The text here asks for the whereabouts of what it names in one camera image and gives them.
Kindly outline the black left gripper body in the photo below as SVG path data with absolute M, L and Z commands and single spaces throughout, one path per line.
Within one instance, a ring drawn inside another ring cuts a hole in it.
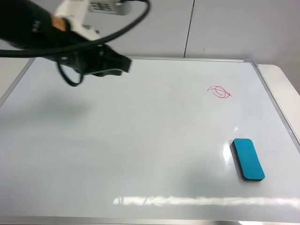
M 100 45 L 88 50 L 68 52 L 60 55 L 55 61 L 57 65 L 72 68 L 84 75 L 104 75 L 112 71 L 113 49 L 108 45 Z

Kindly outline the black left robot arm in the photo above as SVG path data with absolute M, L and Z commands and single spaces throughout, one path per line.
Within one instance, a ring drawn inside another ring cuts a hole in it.
M 136 22 L 100 37 L 97 30 L 83 23 L 91 5 L 90 0 L 65 0 L 50 13 L 30 0 L 1 1 L 0 38 L 14 47 L 1 50 L 1 57 L 51 60 L 71 86 L 76 83 L 68 78 L 63 66 L 72 68 L 80 79 L 128 72 L 131 60 L 115 52 L 108 42 L 128 32 Z

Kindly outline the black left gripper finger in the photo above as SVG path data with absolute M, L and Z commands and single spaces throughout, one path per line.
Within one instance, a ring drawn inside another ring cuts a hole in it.
M 123 72 L 129 72 L 131 62 L 130 58 L 118 54 L 111 48 L 101 48 L 92 64 L 91 74 L 121 76 Z

